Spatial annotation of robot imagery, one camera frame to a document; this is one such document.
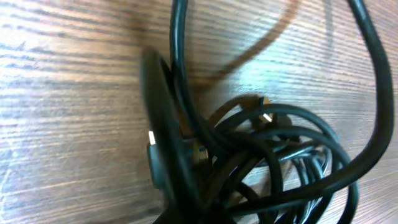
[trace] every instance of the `tangled cable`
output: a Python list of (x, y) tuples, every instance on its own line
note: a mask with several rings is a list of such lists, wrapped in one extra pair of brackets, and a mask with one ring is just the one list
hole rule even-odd
[[(269, 104), (241, 111), (211, 127), (193, 106), (184, 63), (184, 28), (187, 0), (175, 0), (170, 26), (172, 68), (154, 49), (141, 60), (141, 93), (167, 173), (168, 209), (155, 223), (235, 223), (234, 216), (256, 213), (260, 223), (316, 223), (333, 194), (348, 187), (348, 198), (338, 223), (350, 223), (358, 205), (356, 181), (379, 161), (391, 140), (394, 99), (389, 63), (362, 0), (348, 0), (368, 46), (376, 73), (377, 113), (373, 135), (354, 160), (339, 145), (330, 126), (317, 115), (297, 106)], [(198, 186), (184, 153), (174, 101), (178, 101), (196, 138), (209, 153), (212, 173)], [(253, 133), (235, 131), (246, 120), (262, 114), (293, 115), (318, 130), (275, 119)], [(301, 186), (283, 189), (280, 162), (291, 161)], [(271, 194), (260, 198), (242, 180), (259, 162), (269, 167)], [(331, 174), (326, 170), (331, 163)], [(247, 201), (229, 205), (233, 192)]]

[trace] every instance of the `black cable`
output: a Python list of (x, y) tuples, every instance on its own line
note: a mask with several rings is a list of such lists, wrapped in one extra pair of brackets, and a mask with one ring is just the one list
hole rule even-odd
[[(196, 111), (188, 90), (184, 62), (187, 0), (174, 0), (170, 26), (171, 70), (153, 49), (144, 52), (141, 63), (141, 92), (167, 172), (167, 195), (170, 200), (170, 207), (156, 223), (175, 220), (211, 223), (216, 221), (212, 211), (220, 209), (223, 211), (220, 214), (224, 216), (257, 213), (260, 223), (316, 223), (330, 204), (333, 194), (345, 187), (348, 187), (348, 199), (339, 223), (352, 221), (359, 200), (356, 181), (379, 161), (391, 140), (394, 99), (387, 55), (365, 4), (362, 0), (348, 2), (374, 64), (377, 94), (373, 135), (363, 152), (352, 161), (324, 120), (296, 106), (263, 105), (251, 111), (238, 112), (216, 127), (211, 127)], [(212, 166), (213, 156), (217, 157), (212, 167), (213, 174), (202, 186), (197, 186), (184, 156), (173, 100), (180, 103), (195, 137), (211, 155), (208, 164)], [(299, 116), (313, 123), (320, 132), (281, 125), (277, 119), (272, 126), (255, 133), (235, 131), (244, 121), (263, 114)], [(311, 141), (301, 142), (300, 136)], [(263, 159), (262, 165), (268, 166), (270, 171), (271, 194), (259, 198), (247, 185), (242, 184), (242, 180)], [(279, 164), (282, 161), (292, 161), (300, 177), (299, 188), (283, 190)], [(330, 162), (331, 174), (325, 176)], [(240, 192), (247, 201), (229, 206), (234, 191)], [(233, 221), (225, 217), (225, 222)]]

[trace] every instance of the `coiled cable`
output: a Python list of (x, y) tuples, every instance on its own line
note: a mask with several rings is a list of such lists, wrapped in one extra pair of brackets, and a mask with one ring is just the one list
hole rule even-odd
[[(174, 0), (170, 25), (171, 69), (153, 49), (144, 51), (141, 62), (141, 92), (167, 172), (169, 207), (175, 211), (172, 215), (166, 211), (156, 223), (177, 223), (178, 219), (181, 223), (235, 223), (233, 216), (252, 213), (258, 215), (260, 223), (316, 223), (333, 194), (345, 187), (348, 187), (348, 198), (338, 223), (352, 221), (359, 201), (356, 181), (379, 161), (391, 140), (394, 99), (387, 55), (366, 6), (362, 0), (348, 2), (372, 58), (377, 95), (373, 135), (352, 161), (339, 145), (332, 128), (317, 115), (297, 106), (263, 105), (238, 112), (216, 127), (210, 126), (195, 109), (188, 90), (184, 62), (188, 2)], [(193, 178), (184, 154), (174, 101), (179, 103), (196, 138), (210, 155), (212, 174), (201, 186)], [(262, 114), (298, 116), (319, 130), (275, 121), (274, 125), (253, 133), (235, 131), (241, 123)], [(302, 141), (300, 137), (311, 140)], [(280, 162), (286, 160), (292, 161), (300, 177), (301, 186), (296, 189), (283, 189)], [(271, 177), (271, 194), (262, 198), (242, 183), (261, 161), (269, 167)], [(329, 163), (331, 173), (326, 175)], [(228, 202), (235, 191), (247, 201), (230, 206)]]

